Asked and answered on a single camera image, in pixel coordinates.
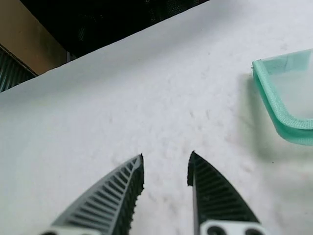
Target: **green transparent container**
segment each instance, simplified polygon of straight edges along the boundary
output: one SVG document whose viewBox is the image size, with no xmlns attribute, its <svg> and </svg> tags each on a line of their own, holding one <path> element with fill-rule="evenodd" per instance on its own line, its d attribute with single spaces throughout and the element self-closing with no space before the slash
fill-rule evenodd
<svg viewBox="0 0 313 235">
<path fill-rule="evenodd" d="M 277 133 L 313 145 L 312 50 L 253 61 L 253 77 Z"/>
</svg>

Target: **white table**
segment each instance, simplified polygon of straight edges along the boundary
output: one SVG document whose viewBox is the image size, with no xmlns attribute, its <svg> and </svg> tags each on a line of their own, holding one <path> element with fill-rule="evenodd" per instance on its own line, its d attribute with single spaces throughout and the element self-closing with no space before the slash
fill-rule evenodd
<svg viewBox="0 0 313 235">
<path fill-rule="evenodd" d="M 277 135 L 250 66 L 313 47 L 312 12 L 311 0 L 212 0 L 1 93 L 1 234 L 49 225 L 141 152 L 131 234 L 193 234 L 194 149 L 273 235 L 311 234 L 313 148 Z"/>
</svg>

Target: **screw hole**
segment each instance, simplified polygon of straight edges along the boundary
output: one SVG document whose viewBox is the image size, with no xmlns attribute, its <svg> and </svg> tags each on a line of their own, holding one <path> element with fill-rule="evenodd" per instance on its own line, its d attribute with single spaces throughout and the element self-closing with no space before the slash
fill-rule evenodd
<svg viewBox="0 0 313 235">
<path fill-rule="evenodd" d="M 221 227 L 212 226 L 208 228 L 207 235 L 226 235 L 226 232 Z"/>
<path fill-rule="evenodd" d="M 263 235 L 263 233 L 256 229 L 247 229 L 246 235 Z"/>
<path fill-rule="evenodd" d="M 45 232 L 41 235 L 58 235 L 56 232 L 53 232 L 53 231 L 49 231 L 49 232 Z"/>
</svg>

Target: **transparent plastic tray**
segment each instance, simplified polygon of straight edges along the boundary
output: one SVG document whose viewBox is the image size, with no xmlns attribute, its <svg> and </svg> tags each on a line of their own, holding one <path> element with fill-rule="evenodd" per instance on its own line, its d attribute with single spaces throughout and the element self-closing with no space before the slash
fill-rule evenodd
<svg viewBox="0 0 313 235">
<path fill-rule="evenodd" d="M 277 133 L 284 139 L 313 145 L 312 50 L 252 63 L 253 77 Z"/>
</svg>

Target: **black mesh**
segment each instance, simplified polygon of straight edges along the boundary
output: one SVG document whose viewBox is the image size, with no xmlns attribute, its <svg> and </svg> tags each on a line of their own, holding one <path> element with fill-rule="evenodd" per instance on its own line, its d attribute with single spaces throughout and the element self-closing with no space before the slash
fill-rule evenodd
<svg viewBox="0 0 313 235">
<path fill-rule="evenodd" d="M 0 45 L 0 92 L 34 78 L 36 74 Z"/>
<path fill-rule="evenodd" d="M 21 0 L 69 52 L 79 57 L 207 0 Z"/>
</svg>

